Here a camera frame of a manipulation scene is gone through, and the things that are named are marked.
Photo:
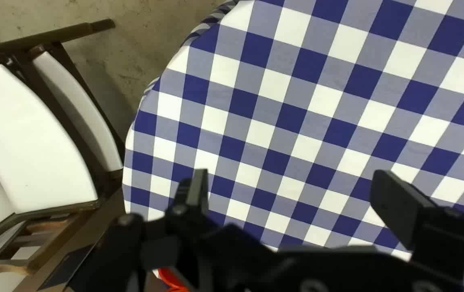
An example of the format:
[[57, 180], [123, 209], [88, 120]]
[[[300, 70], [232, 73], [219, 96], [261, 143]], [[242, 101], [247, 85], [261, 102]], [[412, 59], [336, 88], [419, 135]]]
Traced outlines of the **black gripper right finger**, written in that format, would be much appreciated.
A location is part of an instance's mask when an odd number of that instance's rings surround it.
[[464, 271], [464, 213], [440, 206], [391, 170], [375, 170], [370, 205], [412, 261]]

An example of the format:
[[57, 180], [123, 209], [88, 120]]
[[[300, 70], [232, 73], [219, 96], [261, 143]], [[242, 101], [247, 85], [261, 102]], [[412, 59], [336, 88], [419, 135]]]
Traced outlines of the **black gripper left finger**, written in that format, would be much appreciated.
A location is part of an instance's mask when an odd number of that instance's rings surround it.
[[211, 232], [208, 195], [208, 170], [196, 169], [191, 179], [178, 183], [174, 205], [167, 209], [167, 231], [177, 237], [183, 253], [193, 253]]

